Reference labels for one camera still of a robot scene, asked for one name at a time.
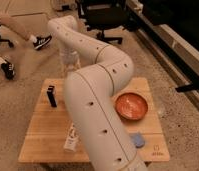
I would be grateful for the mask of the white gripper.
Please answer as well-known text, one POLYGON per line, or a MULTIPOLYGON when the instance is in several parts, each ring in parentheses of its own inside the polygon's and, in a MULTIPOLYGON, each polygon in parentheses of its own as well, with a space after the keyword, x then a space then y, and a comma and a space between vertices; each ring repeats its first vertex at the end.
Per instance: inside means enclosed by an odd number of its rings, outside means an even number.
POLYGON ((67 47, 67 46, 61 46, 59 48, 59 54, 61 57, 61 61, 64 65, 62 65, 62 76, 63 78, 66 78, 66 66, 73 65, 76 67, 76 69, 81 68, 81 63, 79 60, 79 54, 77 51, 67 47))

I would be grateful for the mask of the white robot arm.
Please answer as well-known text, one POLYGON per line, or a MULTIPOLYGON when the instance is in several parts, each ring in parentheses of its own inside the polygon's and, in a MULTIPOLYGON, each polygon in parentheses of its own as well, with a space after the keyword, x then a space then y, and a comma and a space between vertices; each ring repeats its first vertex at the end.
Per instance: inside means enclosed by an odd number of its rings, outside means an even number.
POLYGON ((71 15, 51 19, 48 29, 62 51, 73 50, 92 62, 68 74, 63 96, 95 171, 148 171, 111 101, 133 77, 130 56, 78 32, 71 15))

